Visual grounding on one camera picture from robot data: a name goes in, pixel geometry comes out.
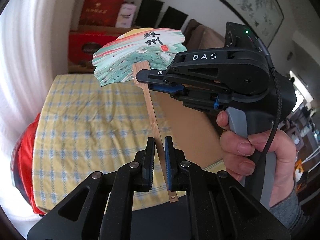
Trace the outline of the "person's right hand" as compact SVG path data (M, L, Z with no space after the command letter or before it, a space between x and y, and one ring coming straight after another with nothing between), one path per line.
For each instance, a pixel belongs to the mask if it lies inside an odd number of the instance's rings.
M252 175L255 164L249 160L249 156L255 150L261 152L264 149L271 131L253 134L247 139L243 138L230 130L228 115L225 111L221 111L217 115L216 123L226 130L220 137L226 171L237 181L242 180L245 176ZM270 151L275 152L277 157L274 185L270 199L270 206L273 207L287 198L295 188L293 172L296 147L285 132L278 130L270 146Z

